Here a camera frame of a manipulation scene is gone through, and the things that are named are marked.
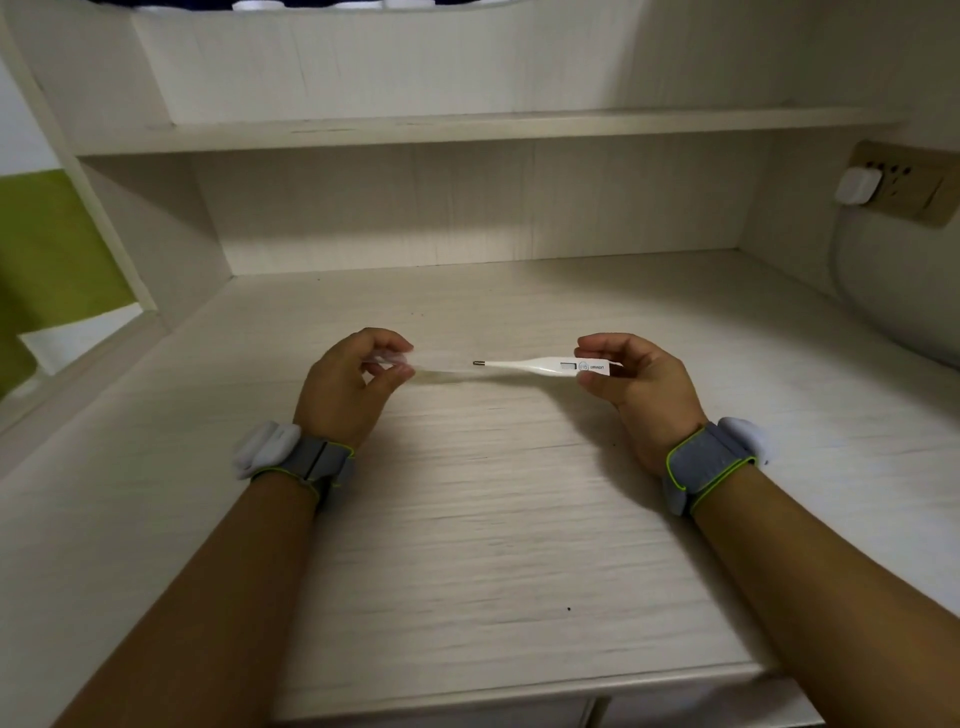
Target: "green wall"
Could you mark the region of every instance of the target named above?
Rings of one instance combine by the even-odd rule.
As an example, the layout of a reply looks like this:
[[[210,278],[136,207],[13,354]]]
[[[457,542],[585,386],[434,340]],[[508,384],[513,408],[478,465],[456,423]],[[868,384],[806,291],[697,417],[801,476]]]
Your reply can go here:
[[[16,334],[135,301],[65,172],[0,177],[0,397],[36,371]]]

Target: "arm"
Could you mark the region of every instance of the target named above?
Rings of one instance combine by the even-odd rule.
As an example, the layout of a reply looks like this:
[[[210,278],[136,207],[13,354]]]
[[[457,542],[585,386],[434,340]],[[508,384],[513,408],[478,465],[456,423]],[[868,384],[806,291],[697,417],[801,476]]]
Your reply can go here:
[[[594,334],[578,356],[624,364],[580,374],[610,401],[645,470],[707,417],[683,363],[631,334]],[[828,725],[960,724],[960,619],[869,559],[752,466],[697,504],[694,521]]]
[[[364,329],[310,370],[294,422],[358,448],[387,398],[413,375],[361,359],[408,352],[399,334]],[[363,371],[373,375],[367,384]],[[282,473],[258,477],[55,728],[263,726],[282,668],[310,550],[316,497]]]

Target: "wooden desk surface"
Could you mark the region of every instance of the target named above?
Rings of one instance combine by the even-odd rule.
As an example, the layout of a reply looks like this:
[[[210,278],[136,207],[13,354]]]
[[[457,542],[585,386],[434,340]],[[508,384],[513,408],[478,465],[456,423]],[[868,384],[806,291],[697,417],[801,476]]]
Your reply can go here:
[[[474,358],[632,330],[773,477],[960,610],[960,377],[734,252],[232,281],[0,485],[0,723],[45,726],[227,511],[231,444],[289,419],[364,325]],[[421,375],[322,516],[278,716],[592,691],[774,661],[608,405],[570,380]]]

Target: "wrist strap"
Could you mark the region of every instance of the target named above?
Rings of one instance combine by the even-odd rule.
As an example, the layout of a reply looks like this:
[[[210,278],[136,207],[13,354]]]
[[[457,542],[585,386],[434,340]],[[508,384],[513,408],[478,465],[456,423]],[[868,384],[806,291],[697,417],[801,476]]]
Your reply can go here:
[[[667,508],[677,516],[690,516],[714,488],[756,457],[714,423],[670,450],[663,476]]]
[[[319,512],[326,505],[330,492],[349,482],[355,462],[353,448],[304,437],[282,462],[256,470],[251,482],[264,473],[286,473],[313,491]]]

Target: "wall socket panel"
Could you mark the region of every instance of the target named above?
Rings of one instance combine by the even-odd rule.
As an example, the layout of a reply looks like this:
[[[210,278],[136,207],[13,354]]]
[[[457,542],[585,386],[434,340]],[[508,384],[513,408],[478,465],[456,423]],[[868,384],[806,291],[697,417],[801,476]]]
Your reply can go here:
[[[960,207],[960,153],[861,141],[850,166],[883,173],[864,205],[876,212],[942,228]]]

